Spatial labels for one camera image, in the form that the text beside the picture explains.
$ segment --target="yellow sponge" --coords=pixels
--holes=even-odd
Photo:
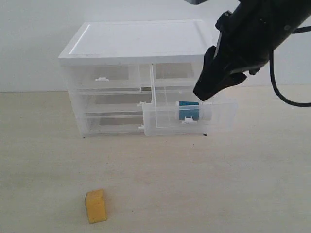
[[[104,190],[96,190],[86,194],[86,211],[90,224],[107,220]]]

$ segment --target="blue object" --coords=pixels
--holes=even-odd
[[[194,106],[191,109],[179,108],[179,120],[185,120],[185,118],[191,118],[198,121],[200,118],[199,102],[180,101],[179,106]]]

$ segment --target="white organizer top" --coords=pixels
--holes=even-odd
[[[89,22],[59,59],[64,66],[201,62],[211,39],[202,20]]]

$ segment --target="plastic drawer organizer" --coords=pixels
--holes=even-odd
[[[59,56],[81,135],[228,129],[236,102],[192,93],[210,46],[201,20],[85,23]]]

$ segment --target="white wall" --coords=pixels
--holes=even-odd
[[[84,21],[209,18],[213,25],[237,5],[237,0],[199,6],[183,0],[0,0],[0,92],[65,90],[57,57]],[[276,55],[279,83],[311,83],[310,41],[311,34],[297,35],[282,46]],[[268,72],[247,84],[269,84]]]

